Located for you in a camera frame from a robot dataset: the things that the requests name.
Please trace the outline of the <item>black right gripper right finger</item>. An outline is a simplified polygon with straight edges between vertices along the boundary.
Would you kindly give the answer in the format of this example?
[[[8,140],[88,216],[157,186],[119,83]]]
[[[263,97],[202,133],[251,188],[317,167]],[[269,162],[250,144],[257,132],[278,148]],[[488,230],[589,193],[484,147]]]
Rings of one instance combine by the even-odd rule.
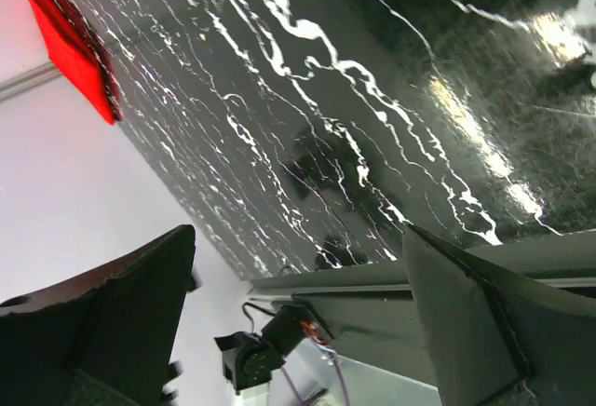
[[[402,256],[442,404],[594,404],[594,279],[551,286],[417,226]]]

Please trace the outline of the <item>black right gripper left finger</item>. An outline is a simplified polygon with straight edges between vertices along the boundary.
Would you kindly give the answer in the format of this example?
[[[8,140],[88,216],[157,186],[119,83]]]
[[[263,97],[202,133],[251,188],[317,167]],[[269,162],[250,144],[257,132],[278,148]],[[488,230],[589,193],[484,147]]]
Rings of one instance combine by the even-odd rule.
[[[170,356],[193,290],[196,233],[178,226],[120,258],[1,303],[4,405],[170,405]]]

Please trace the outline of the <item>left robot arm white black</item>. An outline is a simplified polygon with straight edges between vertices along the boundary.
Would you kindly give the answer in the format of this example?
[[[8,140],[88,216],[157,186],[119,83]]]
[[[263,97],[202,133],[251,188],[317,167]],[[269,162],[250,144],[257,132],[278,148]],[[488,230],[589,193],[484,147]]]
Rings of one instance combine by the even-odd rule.
[[[251,308],[269,318],[259,332],[234,332],[214,339],[232,405],[267,405],[273,373],[282,370],[288,356],[303,340],[316,336],[322,325],[305,304],[278,303],[275,310],[268,310],[245,302],[241,309],[251,326],[256,325]]]

